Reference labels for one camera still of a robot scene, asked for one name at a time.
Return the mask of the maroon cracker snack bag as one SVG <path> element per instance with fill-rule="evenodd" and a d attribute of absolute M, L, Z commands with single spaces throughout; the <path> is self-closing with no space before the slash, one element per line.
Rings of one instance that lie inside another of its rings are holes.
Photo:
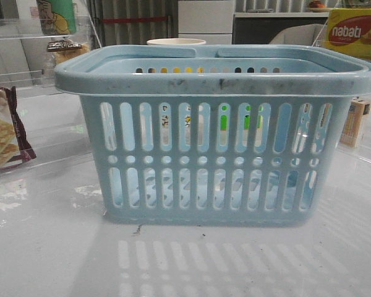
<path fill-rule="evenodd" d="M 17 112 L 16 87 L 0 87 L 0 170 L 33 160 L 36 153 Z"/>

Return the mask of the tan biscuit box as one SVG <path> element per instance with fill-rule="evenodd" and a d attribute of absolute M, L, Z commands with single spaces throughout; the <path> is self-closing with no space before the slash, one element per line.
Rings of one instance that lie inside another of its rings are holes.
<path fill-rule="evenodd" d="M 356 148 L 364 134 L 364 122 L 370 113 L 370 102 L 360 98 L 353 99 L 343 126 L 340 142 L 350 148 Z"/>

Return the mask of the white drawer cabinet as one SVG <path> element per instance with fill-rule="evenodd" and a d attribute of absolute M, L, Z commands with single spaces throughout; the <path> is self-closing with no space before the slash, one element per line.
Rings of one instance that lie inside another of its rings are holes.
<path fill-rule="evenodd" d="M 179 1 L 178 37 L 205 40 L 208 45 L 230 45 L 235 6 L 235 1 Z"/>

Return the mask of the clear acrylic left shelf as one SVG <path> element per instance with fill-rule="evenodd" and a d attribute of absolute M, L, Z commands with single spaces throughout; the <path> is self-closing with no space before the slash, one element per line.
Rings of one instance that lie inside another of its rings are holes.
<path fill-rule="evenodd" d="M 76 31 L 44 34 L 36 1 L 0 1 L 0 87 L 16 88 L 17 113 L 36 158 L 0 168 L 0 182 L 26 177 L 33 168 L 64 166 L 68 159 L 89 152 L 85 123 L 75 95 L 54 86 L 56 57 L 49 42 L 72 40 L 100 46 L 88 11 L 88 1 L 73 1 Z"/>

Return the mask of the packaged bread with chocolate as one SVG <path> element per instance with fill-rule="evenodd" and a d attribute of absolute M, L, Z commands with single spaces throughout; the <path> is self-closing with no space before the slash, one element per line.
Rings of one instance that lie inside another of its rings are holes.
<path fill-rule="evenodd" d="M 54 65 L 81 56 L 90 51 L 87 43 L 77 43 L 70 39 L 51 41 L 47 44 L 46 51 L 53 56 Z"/>

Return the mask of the white paper cup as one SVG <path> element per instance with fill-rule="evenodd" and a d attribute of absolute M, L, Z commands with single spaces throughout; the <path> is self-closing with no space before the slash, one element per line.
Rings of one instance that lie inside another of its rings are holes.
<path fill-rule="evenodd" d="M 147 41 L 147 45 L 157 46 L 195 46 L 205 44 L 205 40 L 194 38 L 157 38 Z"/>

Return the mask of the white shelf with dark cabinet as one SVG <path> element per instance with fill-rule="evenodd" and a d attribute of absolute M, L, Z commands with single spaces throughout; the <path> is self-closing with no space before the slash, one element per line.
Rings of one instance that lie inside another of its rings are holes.
<path fill-rule="evenodd" d="M 324 24 L 327 12 L 237 12 L 234 15 L 232 44 L 267 44 L 290 27 Z"/>

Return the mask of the light blue plastic basket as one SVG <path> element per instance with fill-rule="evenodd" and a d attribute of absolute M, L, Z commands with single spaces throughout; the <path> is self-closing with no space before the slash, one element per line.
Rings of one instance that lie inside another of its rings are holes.
<path fill-rule="evenodd" d="M 120 223 L 294 226 L 316 208 L 371 63 L 296 45 L 116 45 L 55 67 Z"/>

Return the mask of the green cartoon snack package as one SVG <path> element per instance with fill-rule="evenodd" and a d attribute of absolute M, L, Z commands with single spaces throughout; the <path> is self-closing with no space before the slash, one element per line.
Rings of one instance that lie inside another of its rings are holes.
<path fill-rule="evenodd" d="M 36 4 L 44 35 L 71 35 L 77 31 L 71 0 L 37 0 Z"/>

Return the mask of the yellow nabati wafer box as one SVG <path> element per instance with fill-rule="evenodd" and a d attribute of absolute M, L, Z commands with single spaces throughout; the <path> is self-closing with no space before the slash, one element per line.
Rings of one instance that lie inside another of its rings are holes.
<path fill-rule="evenodd" d="M 331 10 L 322 46 L 371 61 L 371 8 Z"/>

